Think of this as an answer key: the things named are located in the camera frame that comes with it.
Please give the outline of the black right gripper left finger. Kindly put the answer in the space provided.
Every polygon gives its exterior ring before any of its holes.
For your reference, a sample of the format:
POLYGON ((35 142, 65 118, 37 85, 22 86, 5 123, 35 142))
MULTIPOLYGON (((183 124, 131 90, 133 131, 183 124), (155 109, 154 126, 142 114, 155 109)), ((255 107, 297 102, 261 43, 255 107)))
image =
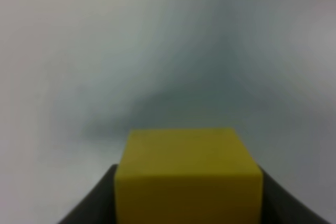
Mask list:
POLYGON ((117 167, 117 164, 112 165, 90 193, 59 223, 116 223, 114 176, 117 167))

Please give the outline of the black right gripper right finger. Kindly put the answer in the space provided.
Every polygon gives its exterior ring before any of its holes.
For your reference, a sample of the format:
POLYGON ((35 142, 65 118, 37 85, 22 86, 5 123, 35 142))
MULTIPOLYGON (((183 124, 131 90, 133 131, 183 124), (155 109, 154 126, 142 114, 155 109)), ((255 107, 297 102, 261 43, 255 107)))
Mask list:
POLYGON ((279 185, 264 169, 261 224, 328 224, 279 185))

